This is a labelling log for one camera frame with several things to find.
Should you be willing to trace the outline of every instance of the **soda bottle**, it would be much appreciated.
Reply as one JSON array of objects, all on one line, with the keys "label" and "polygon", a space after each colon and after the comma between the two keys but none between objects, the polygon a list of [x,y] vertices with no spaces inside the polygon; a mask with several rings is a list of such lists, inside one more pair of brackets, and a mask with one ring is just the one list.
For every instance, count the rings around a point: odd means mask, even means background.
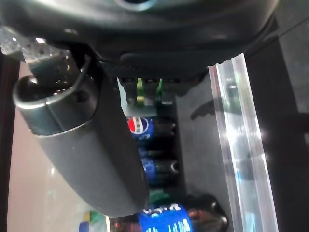
[{"label": "soda bottle", "polygon": [[144,106],[154,106],[160,79],[143,78]]},{"label": "soda bottle", "polygon": [[141,158],[159,158],[168,155],[168,152],[162,150],[147,150],[144,147],[139,147],[139,154]]},{"label": "soda bottle", "polygon": [[127,123],[133,138],[137,141],[146,141],[175,136],[176,124],[163,117],[128,117]]},{"label": "soda bottle", "polygon": [[224,232],[228,221],[216,199],[206,195],[109,218],[111,232]]},{"label": "soda bottle", "polygon": [[179,175],[178,162],[176,160],[142,158],[146,178],[149,186],[164,186],[175,181]]},{"label": "soda bottle", "polygon": [[137,101],[137,78],[120,78],[119,82],[125,89],[127,104],[135,105]]}]

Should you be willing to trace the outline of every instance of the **blue label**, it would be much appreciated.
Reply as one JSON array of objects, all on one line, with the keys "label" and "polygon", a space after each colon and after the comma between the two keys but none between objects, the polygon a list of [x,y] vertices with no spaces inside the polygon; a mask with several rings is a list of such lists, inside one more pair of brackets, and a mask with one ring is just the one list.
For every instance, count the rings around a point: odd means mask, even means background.
[{"label": "blue label", "polygon": [[141,158],[145,158],[148,155],[148,152],[145,148],[139,147],[139,154]]},{"label": "blue label", "polygon": [[133,138],[138,140],[151,139],[154,134],[154,124],[151,118],[129,117],[127,118]]},{"label": "blue label", "polygon": [[193,227],[187,211],[179,204],[139,213],[141,232],[192,232]]},{"label": "blue label", "polygon": [[144,167],[144,171],[146,174],[146,178],[148,180],[155,180],[156,179],[156,171],[155,171],[155,163],[152,159],[141,159],[141,162]]}]

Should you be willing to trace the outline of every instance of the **dark soda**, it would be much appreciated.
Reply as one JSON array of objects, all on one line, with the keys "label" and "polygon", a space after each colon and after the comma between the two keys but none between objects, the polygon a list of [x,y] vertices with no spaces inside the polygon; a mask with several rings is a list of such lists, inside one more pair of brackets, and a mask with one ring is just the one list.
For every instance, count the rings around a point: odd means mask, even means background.
[{"label": "dark soda", "polygon": [[212,196],[151,207],[121,218],[109,218],[111,232],[224,232],[227,217]]},{"label": "dark soda", "polygon": [[173,183],[179,175],[178,162],[172,159],[142,158],[149,186],[166,186]]},{"label": "dark soda", "polygon": [[163,117],[128,117],[127,123],[132,136],[137,141],[172,138],[175,136],[176,124]]}]

